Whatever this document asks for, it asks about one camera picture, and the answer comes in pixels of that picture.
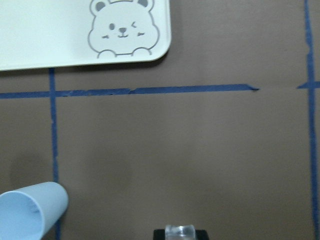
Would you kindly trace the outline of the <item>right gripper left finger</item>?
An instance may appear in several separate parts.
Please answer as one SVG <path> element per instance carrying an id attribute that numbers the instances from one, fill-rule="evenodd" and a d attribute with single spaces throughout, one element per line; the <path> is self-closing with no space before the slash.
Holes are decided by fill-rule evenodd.
<path id="1" fill-rule="evenodd" d="M 165 240 L 165 230 L 164 229 L 155 229 L 153 231 L 153 240 Z"/>

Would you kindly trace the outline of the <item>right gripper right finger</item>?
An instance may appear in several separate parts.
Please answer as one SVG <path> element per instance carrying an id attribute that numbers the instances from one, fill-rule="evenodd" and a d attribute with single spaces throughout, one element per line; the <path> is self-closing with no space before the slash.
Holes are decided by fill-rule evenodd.
<path id="1" fill-rule="evenodd" d="M 204 229 L 196 229 L 195 230 L 196 240 L 209 240 L 209 235 Z"/>

